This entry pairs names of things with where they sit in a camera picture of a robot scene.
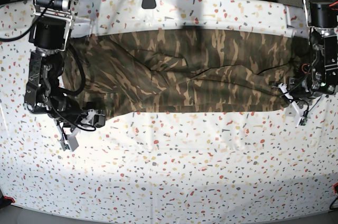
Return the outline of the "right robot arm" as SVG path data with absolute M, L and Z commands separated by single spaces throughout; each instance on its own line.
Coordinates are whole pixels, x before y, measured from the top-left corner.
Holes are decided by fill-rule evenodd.
M 82 108 L 73 98 L 85 88 L 85 72 L 72 46 L 68 45 L 78 13 L 80 0 L 32 0 L 34 22 L 29 42 L 31 52 L 29 79 L 24 104 L 32 114 L 47 114 L 54 120 L 61 135 L 63 150 L 75 151 L 79 146 L 76 135 L 81 131 L 93 132 L 105 124 L 105 112 Z M 59 86 L 64 72 L 63 53 L 70 51 L 80 72 L 80 85 L 76 90 Z

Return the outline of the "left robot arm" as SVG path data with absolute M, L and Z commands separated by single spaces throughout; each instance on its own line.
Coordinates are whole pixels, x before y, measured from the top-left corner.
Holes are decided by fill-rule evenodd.
M 304 126 L 310 102 L 337 93 L 337 0 L 302 0 L 308 27 L 309 58 L 288 83 L 279 83 L 281 97 L 293 108 L 295 126 Z

